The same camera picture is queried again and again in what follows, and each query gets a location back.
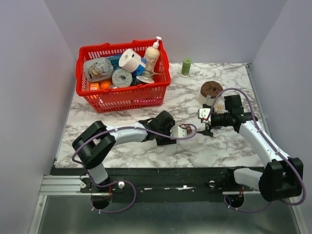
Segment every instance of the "white knob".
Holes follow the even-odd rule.
[[[122,189],[123,187],[125,187],[125,183],[123,181],[119,182],[118,187]]]

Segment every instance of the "marble tabletop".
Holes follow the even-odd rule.
[[[251,99],[256,116],[261,117],[244,64],[194,63],[188,76],[183,76],[180,72],[181,64],[170,64],[172,82],[161,106],[98,114],[83,97],[75,93],[55,166],[81,167],[71,160],[74,153],[72,142],[97,120],[101,120],[105,125],[129,125],[138,120],[155,117],[166,110],[174,117],[176,124],[192,123],[199,130],[203,129],[204,124],[197,118],[197,110],[201,107],[198,94],[201,85],[210,80],[217,81],[224,89],[242,89]],[[247,111],[247,101],[243,97],[242,101]],[[233,127],[214,130],[213,138],[197,134],[192,139],[180,140],[175,145],[157,146],[156,141],[119,145],[110,151],[103,163],[105,167],[126,168],[261,166],[259,157],[249,143],[236,133]]]

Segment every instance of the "white tag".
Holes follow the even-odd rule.
[[[211,96],[207,95],[205,103],[207,103],[210,98],[211,98]]]

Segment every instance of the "wall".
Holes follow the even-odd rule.
[[[287,1],[251,72],[273,139],[304,162],[308,198],[301,208],[312,233],[311,9],[310,0]]]
[[[250,62],[286,0],[45,0],[75,58],[80,47],[161,36],[171,62]]]
[[[0,230],[27,233],[59,143],[75,63],[41,0],[0,1]]]

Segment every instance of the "basket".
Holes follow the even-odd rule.
[[[90,82],[83,70],[85,61],[122,54],[129,48],[143,57],[147,47],[152,46],[155,41],[134,40],[125,44],[110,45],[105,43],[81,47],[76,66],[77,94],[84,97],[98,113],[160,106],[163,103],[167,86],[171,82],[168,57],[161,41],[158,48],[160,56],[154,68],[154,71],[161,73],[161,75],[154,75],[155,83],[153,84],[139,84],[126,88],[90,91]]]

